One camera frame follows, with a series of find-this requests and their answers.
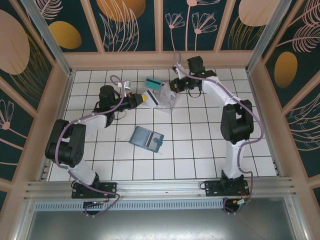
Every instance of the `metal base plate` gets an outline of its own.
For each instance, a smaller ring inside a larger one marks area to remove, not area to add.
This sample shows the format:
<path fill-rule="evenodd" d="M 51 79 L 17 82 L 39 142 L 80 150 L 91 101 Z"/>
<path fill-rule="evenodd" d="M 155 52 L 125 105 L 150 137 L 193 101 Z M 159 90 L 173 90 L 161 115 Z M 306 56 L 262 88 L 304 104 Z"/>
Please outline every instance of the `metal base plate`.
<path fill-rule="evenodd" d="M 207 197 L 225 197 L 225 196 L 241 196 L 241 191 L 239 190 L 239 185 L 234 187 L 229 187 L 227 191 L 224 191 L 221 181 L 205 181 L 205 195 Z M 246 195 L 250 194 L 248 182 L 243 180 L 243 186 L 240 188 Z"/>
<path fill-rule="evenodd" d="M 116 182 L 100 182 L 99 187 L 97 188 L 105 192 L 117 192 L 117 183 Z M 107 198 L 114 199 L 116 196 L 108 194 Z M 72 189 L 72 199 L 104 199 L 105 196 L 103 193 L 92 191 L 82 184 L 75 183 Z"/>

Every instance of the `flower illustration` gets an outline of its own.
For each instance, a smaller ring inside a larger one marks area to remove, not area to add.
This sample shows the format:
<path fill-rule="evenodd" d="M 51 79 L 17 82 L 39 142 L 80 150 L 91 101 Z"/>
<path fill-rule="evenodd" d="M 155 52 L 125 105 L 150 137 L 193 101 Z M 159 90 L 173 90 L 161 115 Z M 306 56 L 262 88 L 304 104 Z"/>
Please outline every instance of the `flower illustration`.
<path fill-rule="evenodd" d="M 199 13 L 192 14 L 192 25 L 195 33 L 194 50 L 197 50 L 197 38 L 198 34 L 211 33 L 217 30 L 217 25 L 214 25 L 216 19 L 214 17 L 216 13 L 208 14 L 204 13 L 199 19 Z"/>
<path fill-rule="evenodd" d="M 172 16 L 171 16 L 170 13 L 167 13 L 165 15 L 165 20 L 166 20 L 166 23 L 168 24 L 168 26 L 170 28 L 171 42 L 172 42 L 173 51 L 176 51 L 174 38 L 173 38 L 173 35 L 172 35 L 172 29 L 183 27 L 185 25 L 185 22 L 183 21 L 183 17 L 181 16 L 181 13 L 179 13 L 179 14 L 174 13 L 174 14 L 172 14 Z"/>
<path fill-rule="evenodd" d="M 0 100 L 0 130 L 9 130 L 17 135 L 19 135 L 20 137 L 23 138 L 27 138 L 26 136 L 16 132 L 15 130 L 10 128 L 11 125 L 11 120 L 12 120 L 12 116 L 14 114 L 14 109 L 15 109 L 15 105 L 13 102 L 8 101 L 7 105 L 5 103 L 5 101 L 3 99 Z M 0 142 L 7 144 L 11 147 L 14 147 L 16 149 L 20 149 L 23 150 L 24 148 L 21 146 L 18 146 L 12 142 L 6 141 L 2 138 L 0 138 Z"/>
<path fill-rule="evenodd" d="M 185 28 L 185 50 L 188 51 L 188 26 L 189 26 L 189 15 L 191 7 L 200 6 L 200 5 L 211 5 L 217 4 L 220 0 L 186 0 L 186 3 L 189 5 L 188 12 L 186 15 L 186 28 Z"/>
<path fill-rule="evenodd" d="M 8 101 L 7 106 L 3 99 L 0 100 L 0 129 L 10 129 L 10 122 L 14 114 L 15 105 Z"/>

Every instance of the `black bracket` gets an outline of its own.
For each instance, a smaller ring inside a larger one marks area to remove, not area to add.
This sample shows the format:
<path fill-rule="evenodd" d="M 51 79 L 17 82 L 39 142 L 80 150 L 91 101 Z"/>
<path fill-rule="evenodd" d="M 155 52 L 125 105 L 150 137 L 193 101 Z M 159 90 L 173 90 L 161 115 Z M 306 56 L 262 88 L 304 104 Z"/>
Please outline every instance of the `black bracket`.
<path fill-rule="evenodd" d="M 205 190 L 207 197 L 224 197 L 224 196 L 241 196 L 241 192 L 249 196 L 248 182 L 244 180 L 244 176 L 241 175 L 237 178 L 229 179 L 222 170 L 222 177 L 220 180 L 204 181 L 200 186 Z"/>
<path fill-rule="evenodd" d="M 116 182 L 99 182 L 98 185 L 95 186 L 95 188 L 104 192 L 116 193 L 117 183 Z M 106 197 L 108 199 L 114 199 L 116 196 L 108 194 Z M 76 182 L 73 184 L 71 198 L 72 199 L 104 199 L 105 196 L 103 193 L 90 190 L 86 186 Z"/>

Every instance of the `purple cable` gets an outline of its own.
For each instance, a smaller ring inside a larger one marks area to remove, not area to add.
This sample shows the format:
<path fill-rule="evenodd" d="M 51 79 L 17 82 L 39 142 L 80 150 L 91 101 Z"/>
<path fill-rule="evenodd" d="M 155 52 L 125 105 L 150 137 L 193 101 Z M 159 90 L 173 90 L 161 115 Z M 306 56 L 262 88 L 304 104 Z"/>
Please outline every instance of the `purple cable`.
<path fill-rule="evenodd" d="M 125 85 L 124 85 L 123 81 L 122 81 L 118 76 L 116 76 L 116 75 L 111 75 L 111 76 L 110 76 L 110 80 L 111 80 L 111 82 L 112 82 L 113 84 L 115 84 L 115 85 L 116 85 L 116 83 L 112 80 L 112 78 L 118 79 L 118 81 L 119 81 L 119 82 L 121 83 L 121 85 L 122 85 L 122 90 L 123 90 L 123 92 L 125 92 Z M 123 102 L 124 98 L 125 98 L 125 95 L 122 94 L 119 103 L 118 103 L 114 108 L 112 108 L 112 109 L 110 109 L 110 110 L 108 110 L 108 111 L 104 111 L 104 112 L 94 112 L 94 113 L 92 113 L 92 114 L 89 114 L 89 115 L 80 117 L 79 119 L 76 119 L 76 120 L 73 120 L 73 121 L 69 122 L 69 123 L 64 127 L 64 129 L 62 130 L 62 132 L 61 132 L 61 134 L 60 134 L 60 136 L 59 136 L 59 139 L 58 139 L 58 141 L 57 141 L 57 143 L 56 143 L 55 153 L 54 153 L 54 159 L 55 159 L 55 164 L 56 164 L 59 168 L 61 168 L 61 169 L 66 169 L 66 171 L 69 173 L 69 175 L 70 175 L 72 178 L 74 178 L 74 180 L 75 180 L 77 183 L 80 183 L 80 184 L 84 185 L 85 187 L 87 187 L 88 189 L 90 189 L 90 190 L 92 190 L 92 191 L 95 191 L 95 192 L 97 192 L 97 193 L 102 193 L 102 194 L 104 194 L 104 195 L 115 195 L 115 196 L 117 196 L 117 199 L 116 199 L 110 206 L 108 206 L 105 210 L 100 211 L 100 212 L 98 212 L 98 213 L 95 214 L 95 215 L 92 215 L 93 218 L 94 218 L 94 216 L 99 216 L 99 215 L 101 215 L 101 214 L 104 214 L 106 211 L 108 211 L 110 208 L 112 208 L 113 205 L 116 204 L 117 201 L 119 201 L 120 195 L 119 195 L 118 193 L 115 193 L 115 192 L 108 192 L 108 191 L 102 191 L 102 190 L 99 190 L 99 189 L 95 189 L 95 188 L 93 188 L 92 186 L 89 186 L 89 185 L 85 184 L 84 182 L 82 182 L 82 181 L 81 181 L 80 179 L 78 179 L 76 176 L 74 176 L 74 175 L 72 174 L 72 172 L 70 172 L 66 166 L 62 166 L 62 165 L 59 163 L 59 160 L 58 160 L 59 147 L 60 147 L 60 144 L 61 144 L 61 141 L 62 141 L 62 138 L 63 138 L 65 132 L 67 131 L 67 129 L 68 129 L 72 124 L 79 123 L 80 121 L 86 120 L 86 119 L 88 119 L 88 118 L 90 118 L 90 117 L 92 117 L 92 116 L 99 116 L 99 115 L 104 115 L 104 114 L 111 113 L 111 112 L 113 112 L 114 110 L 116 110 L 116 109 L 121 105 L 121 103 Z M 95 206 L 95 205 L 101 205 L 101 203 L 90 204 L 90 205 L 88 205 L 88 206 L 84 209 L 84 213 L 86 214 L 87 217 L 89 216 L 89 214 L 87 213 L 87 209 L 88 209 L 89 207 L 92 207 L 92 206 Z"/>
<path fill-rule="evenodd" d="M 178 53 L 178 56 L 179 56 L 179 60 L 176 61 L 176 53 Z M 250 143 L 251 144 L 254 144 L 254 143 L 257 143 L 259 142 L 263 136 L 264 136 L 264 127 L 262 125 L 262 123 L 260 122 L 260 120 L 258 119 L 258 117 L 249 109 L 247 108 L 244 104 L 242 104 L 239 100 L 237 100 L 236 98 L 234 98 L 235 96 L 225 87 L 223 86 L 220 82 L 218 81 L 215 81 L 215 80 L 212 80 L 212 79 L 208 79 L 208 78 L 203 78 L 203 77 L 197 77 L 197 76 L 191 76 L 190 74 L 184 72 L 181 67 L 179 67 L 179 64 L 181 62 L 181 53 L 179 51 L 175 51 L 174 54 L 173 54 L 173 58 L 174 58 L 174 61 L 176 62 L 176 67 L 179 69 L 179 71 L 181 73 L 183 73 L 183 75 L 185 75 L 186 77 L 188 78 L 191 78 L 191 79 L 195 79 L 195 80 L 201 80 L 201 81 L 208 81 L 208 82 L 211 82 L 211 83 L 214 83 L 216 85 L 218 85 L 232 100 L 234 100 L 237 104 L 239 104 L 242 108 L 244 108 L 255 120 L 256 122 L 258 123 L 260 129 L 261 129 L 261 135 L 258 139 L 256 140 L 253 140 L 251 141 Z M 241 154 L 241 151 L 242 151 L 242 148 L 245 146 L 245 145 L 248 145 L 250 144 L 249 142 L 244 142 L 240 145 L 240 148 L 239 148 L 239 151 L 237 153 L 237 167 L 239 169 L 240 172 L 242 172 L 243 174 L 250 174 L 250 181 L 251 181 L 251 185 L 250 185 L 250 195 L 249 195 L 249 198 L 251 199 L 251 195 L 252 195 L 252 190 L 253 190 L 253 182 L 254 182 L 254 173 L 252 171 L 243 171 L 240 167 L 240 154 Z M 228 198 L 225 198 L 224 201 L 223 201 L 223 211 L 227 212 L 226 209 L 228 209 L 229 211 L 231 210 L 230 208 L 228 207 L 225 207 L 225 204 L 226 204 L 226 201 L 228 200 Z"/>

